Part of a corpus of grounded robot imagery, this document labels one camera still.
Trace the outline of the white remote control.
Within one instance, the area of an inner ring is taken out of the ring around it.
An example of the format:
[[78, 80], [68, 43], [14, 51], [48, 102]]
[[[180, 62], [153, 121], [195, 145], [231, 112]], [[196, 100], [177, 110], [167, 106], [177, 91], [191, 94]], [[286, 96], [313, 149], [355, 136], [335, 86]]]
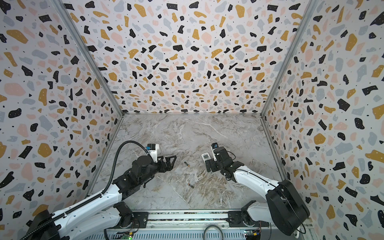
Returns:
[[201, 154], [201, 157], [202, 157], [205, 164], [211, 163], [212, 157], [210, 156], [209, 153], [203, 153], [203, 154]]

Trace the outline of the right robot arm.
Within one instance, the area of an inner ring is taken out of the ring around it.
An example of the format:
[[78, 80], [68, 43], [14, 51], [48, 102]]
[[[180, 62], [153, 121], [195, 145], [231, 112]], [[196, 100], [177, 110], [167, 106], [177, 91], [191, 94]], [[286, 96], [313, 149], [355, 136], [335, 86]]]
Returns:
[[306, 234], [304, 225], [310, 211], [300, 197], [294, 185], [288, 181], [277, 181], [252, 171], [245, 164], [236, 161], [236, 156], [226, 148], [211, 145], [212, 153], [203, 153], [207, 172], [219, 172], [227, 181], [241, 184], [259, 196], [264, 203], [255, 200], [248, 202], [240, 210], [238, 217], [229, 217], [231, 225], [243, 224], [254, 227], [261, 222], [274, 224], [287, 236], [298, 238]]

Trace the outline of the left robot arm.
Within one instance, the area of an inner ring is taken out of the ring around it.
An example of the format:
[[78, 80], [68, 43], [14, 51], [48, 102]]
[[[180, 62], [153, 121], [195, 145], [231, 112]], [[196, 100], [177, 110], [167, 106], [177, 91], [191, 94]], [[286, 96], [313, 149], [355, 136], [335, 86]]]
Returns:
[[37, 214], [23, 239], [82, 240], [115, 226], [133, 227], [133, 212], [124, 200], [138, 192], [157, 173], [171, 171], [176, 159], [176, 156], [139, 157], [106, 189], [52, 214], [47, 210]]

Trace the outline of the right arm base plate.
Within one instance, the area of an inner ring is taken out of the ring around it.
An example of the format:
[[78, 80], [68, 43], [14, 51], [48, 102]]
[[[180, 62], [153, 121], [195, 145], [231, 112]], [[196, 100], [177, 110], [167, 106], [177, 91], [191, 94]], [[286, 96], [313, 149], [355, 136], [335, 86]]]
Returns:
[[229, 211], [228, 218], [226, 221], [229, 223], [231, 228], [235, 227], [248, 227], [248, 228], [259, 228], [259, 227], [269, 227], [270, 224], [263, 221], [254, 221], [251, 217], [242, 211]]

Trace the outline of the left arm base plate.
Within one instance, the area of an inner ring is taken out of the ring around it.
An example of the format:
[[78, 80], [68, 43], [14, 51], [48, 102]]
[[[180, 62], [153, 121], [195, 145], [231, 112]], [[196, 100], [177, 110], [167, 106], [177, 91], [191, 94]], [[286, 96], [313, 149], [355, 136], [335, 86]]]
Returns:
[[123, 229], [145, 229], [149, 219], [149, 212], [133, 212], [121, 217], [118, 226]]

